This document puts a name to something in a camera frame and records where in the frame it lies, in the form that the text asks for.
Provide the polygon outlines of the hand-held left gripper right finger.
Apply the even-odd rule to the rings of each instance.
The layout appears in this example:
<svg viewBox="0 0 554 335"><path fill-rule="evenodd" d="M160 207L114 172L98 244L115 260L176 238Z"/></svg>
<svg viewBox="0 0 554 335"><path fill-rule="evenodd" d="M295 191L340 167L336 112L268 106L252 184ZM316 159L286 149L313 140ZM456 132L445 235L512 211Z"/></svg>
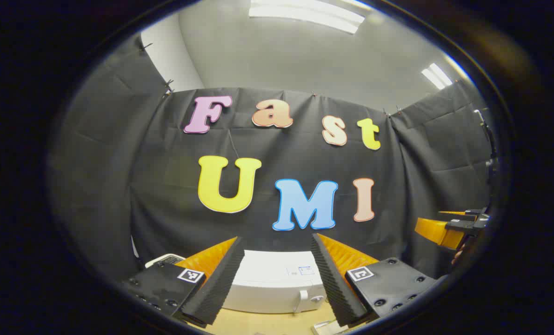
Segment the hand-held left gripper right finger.
<svg viewBox="0 0 554 335"><path fill-rule="evenodd" d="M312 235L310 250L340 326L395 313L438 283L396 257L379 261L323 234Z"/></svg>

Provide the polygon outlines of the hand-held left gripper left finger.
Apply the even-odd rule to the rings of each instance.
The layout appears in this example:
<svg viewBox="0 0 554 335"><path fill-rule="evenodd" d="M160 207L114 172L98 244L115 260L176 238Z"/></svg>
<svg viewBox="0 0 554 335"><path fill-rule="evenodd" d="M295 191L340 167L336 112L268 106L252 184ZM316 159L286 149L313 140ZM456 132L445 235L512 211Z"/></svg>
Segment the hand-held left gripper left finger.
<svg viewBox="0 0 554 335"><path fill-rule="evenodd" d="M121 285L160 314L205 328L213 324L244 257L240 237L186 259L166 255Z"/></svg>

